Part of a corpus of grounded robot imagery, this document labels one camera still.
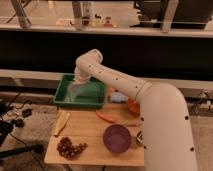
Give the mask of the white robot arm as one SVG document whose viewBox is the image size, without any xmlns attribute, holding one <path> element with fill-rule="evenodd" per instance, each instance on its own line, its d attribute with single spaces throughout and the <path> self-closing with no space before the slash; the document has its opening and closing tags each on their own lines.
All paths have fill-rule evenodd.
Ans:
<svg viewBox="0 0 213 171">
<path fill-rule="evenodd" d="M 168 83 L 151 83 L 108 68 L 92 49 L 76 59 L 78 82 L 94 77 L 140 104 L 146 171 L 198 171 L 187 103 Z"/>
</svg>

